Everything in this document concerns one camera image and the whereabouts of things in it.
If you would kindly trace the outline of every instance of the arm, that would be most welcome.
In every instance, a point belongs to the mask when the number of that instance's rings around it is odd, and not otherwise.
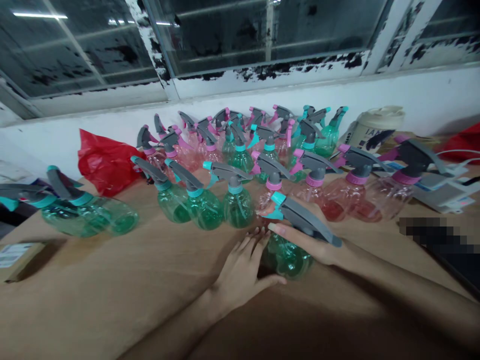
[[[327,223],[318,206],[295,200]],[[444,334],[472,350],[480,351],[478,303],[393,265],[347,240],[343,241],[342,247],[334,247],[285,224],[269,224],[268,228],[303,248],[318,262],[337,266],[379,286],[421,313]]]
[[[270,231],[246,234],[228,255],[216,282],[189,306],[127,350],[119,359],[183,359],[207,330],[262,290],[287,281],[279,275],[257,279]]]

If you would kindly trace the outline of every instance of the fingernail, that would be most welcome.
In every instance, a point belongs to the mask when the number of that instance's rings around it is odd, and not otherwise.
[[[268,228],[280,236],[285,234],[285,229],[280,224],[274,224],[271,222],[268,224]]]

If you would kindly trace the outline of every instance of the forearm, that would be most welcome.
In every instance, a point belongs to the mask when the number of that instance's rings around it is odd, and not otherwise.
[[[424,277],[380,259],[349,243],[345,270],[361,276],[401,299],[445,334],[480,350],[480,305]]]
[[[183,359],[225,311],[211,290],[154,329],[124,353],[121,360]]]

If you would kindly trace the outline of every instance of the white wall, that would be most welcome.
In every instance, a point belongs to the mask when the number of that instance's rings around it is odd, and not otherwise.
[[[305,104],[317,109],[330,106],[329,120],[338,107],[347,105],[350,110],[340,126],[340,133],[343,133],[362,111],[399,105],[406,112],[401,130],[420,136],[447,129],[456,132],[478,121],[479,80],[478,67],[395,77],[376,75],[349,82],[289,86],[28,120],[0,128],[0,160],[17,164],[42,177],[47,166],[55,164],[76,179],[81,176],[77,169],[79,128],[135,146],[139,128],[143,124],[153,128],[155,113],[160,115],[165,126],[169,126],[181,124],[178,110],[201,119],[224,107],[250,115],[249,107],[255,106],[272,115],[272,105],[279,104],[300,115]]]

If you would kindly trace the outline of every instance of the white bucket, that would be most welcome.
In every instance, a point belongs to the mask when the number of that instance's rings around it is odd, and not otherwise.
[[[403,107],[389,105],[362,112],[341,137],[340,144],[362,149],[374,154],[382,144],[402,126],[405,118]]]

